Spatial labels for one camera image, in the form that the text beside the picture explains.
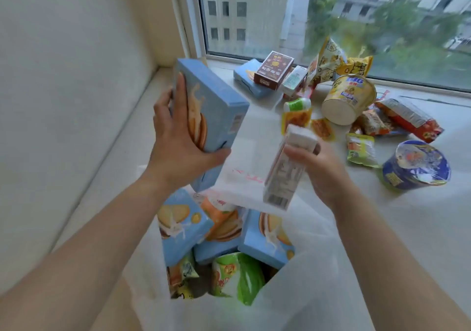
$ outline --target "building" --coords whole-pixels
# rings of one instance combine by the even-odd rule
[[[287,35],[292,0],[202,0],[208,50],[264,57]]]

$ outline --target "maroon box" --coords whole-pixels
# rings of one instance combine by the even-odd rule
[[[277,90],[285,79],[294,58],[271,51],[262,63],[262,66],[253,75],[253,81],[257,84]]]

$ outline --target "cartoon drawing on package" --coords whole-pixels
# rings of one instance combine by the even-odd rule
[[[206,118],[201,113],[204,97],[198,99],[195,96],[195,93],[199,89],[200,84],[197,83],[191,88],[190,94],[188,95],[188,130],[190,131],[193,142],[202,150],[206,143],[206,137],[208,136],[208,126],[206,124]]]
[[[201,214],[197,212],[191,216],[190,222],[184,223],[183,221],[189,215],[190,207],[188,205],[163,205],[157,212],[162,239],[176,238],[180,233],[185,239],[185,227],[198,224],[201,221]]]
[[[274,255],[278,250],[283,251],[283,248],[280,243],[292,246],[288,236],[285,234],[285,231],[281,226],[281,223],[281,217],[270,215],[265,212],[260,213],[260,232],[265,236],[267,243],[273,246],[272,255]],[[288,258],[288,260],[294,257],[294,251],[286,251],[286,257]]]
[[[215,242],[227,242],[240,236],[242,232],[242,216],[236,209],[231,215],[224,221],[221,226],[215,230],[206,240]]]

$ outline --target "cookie picture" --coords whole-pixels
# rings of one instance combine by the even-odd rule
[[[188,131],[190,132],[191,139],[195,145],[203,150],[208,136],[208,125],[206,118],[201,113],[201,106],[204,102],[204,97],[198,99],[195,93],[200,89],[199,83],[191,89],[188,94]]]
[[[286,235],[285,231],[283,230],[281,223],[282,223],[282,218],[279,216],[270,215],[265,212],[260,213],[260,218],[259,218],[260,232],[264,236],[267,236],[267,234],[270,234],[270,233],[276,233],[276,237],[281,243],[291,246],[292,244],[288,236]]]
[[[157,212],[157,220],[160,225],[160,234],[163,239],[176,237],[184,232],[181,224],[190,215],[188,205],[163,205]]]
[[[231,215],[221,224],[221,226],[215,230],[207,241],[215,242],[226,242],[231,239],[237,238],[242,232],[242,221],[237,210],[231,213]]]

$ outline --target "window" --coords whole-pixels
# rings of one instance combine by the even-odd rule
[[[246,17],[247,16],[247,3],[243,1],[237,2],[237,16]]]
[[[229,2],[228,1],[222,2],[222,14],[224,16],[229,16]]]
[[[347,57],[374,56],[369,77],[471,93],[471,45],[459,44],[471,42],[469,0],[193,1],[208,54],[263,60],[274,50],[308,66],[330,36]]]
[[[219,39],[218,38],[218,28],[217,27],[211,27],[211,38],[212,39]]]
[[[245,29],[237,29],[237,41],[245,41]]]
[[[343,7],[342,13],[350,13],[351,8],[352,8],[351,3],[345,3],[345,6]]]
[[[370,11],[371,6],[365,5],[361,8],[360,10],[360,16],[366,16],[368,15],[368,11]]]
[[[209,10],[209,15],[216,16],[216,2],[215,1],[208,1],[208,10]]]

